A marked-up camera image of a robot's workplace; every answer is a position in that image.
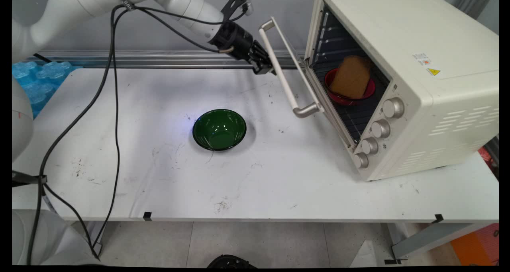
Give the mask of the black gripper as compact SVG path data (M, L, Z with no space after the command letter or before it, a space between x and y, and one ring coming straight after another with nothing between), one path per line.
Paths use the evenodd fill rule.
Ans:
M225 23L219 27L218 32L209 41L219 50L231 49L227 54L236 60L247 61L253 66L256 75L277 75L273 65L269 62L274 52L263 41L260 43L237 23Z

